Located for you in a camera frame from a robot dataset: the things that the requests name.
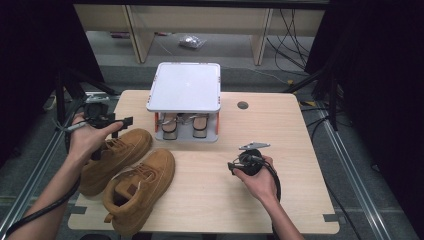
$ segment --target finger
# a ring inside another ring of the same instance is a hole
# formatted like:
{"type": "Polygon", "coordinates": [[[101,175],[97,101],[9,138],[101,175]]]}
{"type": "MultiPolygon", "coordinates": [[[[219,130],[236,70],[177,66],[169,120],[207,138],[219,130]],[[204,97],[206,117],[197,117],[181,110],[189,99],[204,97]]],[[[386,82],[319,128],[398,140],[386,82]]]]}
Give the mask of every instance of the finger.
{"type": "Polygon", "coordinates": [[[121,121],[114,122],[114,123],[110,124],[109,126],[102,129],[103,134],[106,137],[109,134],[112,134],[116,131],[119,131],[119,129],[121,129],[123,125],[124,125],[124,123],[121,122],[121,121]]]}
{"type": "Polygon", "coordinates": [[[75,114],[74,120],[72,121],[72,124],[75,124],[75,123],[78,123],[78,122],[81,122],[81,121],[84,121],[84,113],[83,112],[75,114]]]}
{"type": "Polygon", "coordinates": [[[234,175],[236,175],[238,178],[240,178],[241,181],[244,182],[244,180],[246,180],[246,178],[248,178],[249,176],[244,173],[242,170],[234,168],[233,169],[234,175]]]}
{"type": "Polygon", "coordinates": [[[266,162],[268,162],[269,164],[271,164],[271,166],[272,166],[272,164],[274,163],[274,159],[272,159],[272,157],[269,157],[269,156],[266,156],[266,155],[262,155],[262,158],[263,158],[266,162]]]}

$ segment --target hand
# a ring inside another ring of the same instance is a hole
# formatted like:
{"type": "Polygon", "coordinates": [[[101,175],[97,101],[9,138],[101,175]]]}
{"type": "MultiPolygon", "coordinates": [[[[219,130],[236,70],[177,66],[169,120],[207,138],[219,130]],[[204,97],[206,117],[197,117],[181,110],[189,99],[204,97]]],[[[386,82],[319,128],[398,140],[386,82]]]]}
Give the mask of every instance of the hand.
{"type": "MultiPolygon", "coordinates": [[[[83,113],[76,114],[72,124],[84,121],[83,115],[83,113]]],[[[73,131],[68,155],[85,164],[90,159],[91,154],[100,148],[106,137],[121,129],[122,125],[122,122],[115,122],[105,128],[96,129],[86,124],[73,131]]]]}
{"type": "MultiPolygon", "coordinates": [[[[264,155],[262,155],[262,157],[272,168],[274,168],[271,157],[264,155]]],[[[246,175],[240,169],[234,169],[234,174],[244,182],[250,194],[262,203],[269,199],[277,198],[277,187],[275,186],[274,178],[265,167],[262,167],[254,176],[246,175]]]]}

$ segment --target white box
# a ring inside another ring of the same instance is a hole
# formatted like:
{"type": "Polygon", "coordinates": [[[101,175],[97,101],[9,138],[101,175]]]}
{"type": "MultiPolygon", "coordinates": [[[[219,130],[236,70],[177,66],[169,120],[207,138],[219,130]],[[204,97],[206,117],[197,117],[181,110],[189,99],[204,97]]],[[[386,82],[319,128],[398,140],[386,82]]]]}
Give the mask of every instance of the white box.
{"type": "MultiPolygon", "coordinates": [[[[207,137],[193,137],[192,124],[177,124],[177,141],[215,142],[218,140],[221,108],[221,69],[216,63],[159,64],[146,107],[155,112],[155,122],[164,113],[208,113],[207,137]]],[[[163,131],[156,125],[156,139],[163,140],[163,131]]]]}

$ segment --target tan work boot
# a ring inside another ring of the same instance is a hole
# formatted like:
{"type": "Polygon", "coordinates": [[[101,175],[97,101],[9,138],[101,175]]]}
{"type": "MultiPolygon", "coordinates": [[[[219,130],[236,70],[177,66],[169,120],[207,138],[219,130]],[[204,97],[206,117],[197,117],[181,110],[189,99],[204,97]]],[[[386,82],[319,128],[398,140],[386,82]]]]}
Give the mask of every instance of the tan work boot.
{"type": "Polygon", "coordinates": [[[167,149],[156,149],[138,166],[123,169],[108,183],[103,205],[110,212],[105,222],[123,236],[143,228],[156,201],[174,178],[175,159],[167,149]]]}
{"type": "Polygon", "coordinates": [[[100,160],[89,160],[82,170],[80,193],[85,196],[101,193],[113,176],[139,161],[150,150],[152,141],[152,135],[140,128],[106,140],[101,147],[100,160]]]}

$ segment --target wooden table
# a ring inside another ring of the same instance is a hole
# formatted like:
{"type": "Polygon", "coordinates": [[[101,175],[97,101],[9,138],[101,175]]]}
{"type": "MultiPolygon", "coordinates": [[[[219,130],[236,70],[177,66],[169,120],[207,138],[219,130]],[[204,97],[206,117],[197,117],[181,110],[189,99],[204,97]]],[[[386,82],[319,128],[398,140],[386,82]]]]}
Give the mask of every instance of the wooden table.
{"type": "MultiPolygon", "coordinates": [[[[154,136],[154,113],[148,112],[149,91],[127,90],[121,95],[117,119],[134,117],[129,127],[144,128],[154,136]]],[[[279,93],[221,93],[219,138],[215,143],[154,140],[153,149],[169,149],[176,173],[168,191],[156,203],[144,225],[146,232],[271,233],[271,221],[259,201],[227,168],[252,141],[270,143],[260,149],[273,157],[281,181],[281,203],[301,233],[335,234],[337,221],[324,216],[335,212],[324,184],[299,105],[294,95],[279,93]],[[249,107],[238,108],[245,101],[249,107]]],[[[101,195],[80,195],[69,227],[112,230],[101,195]]]]}

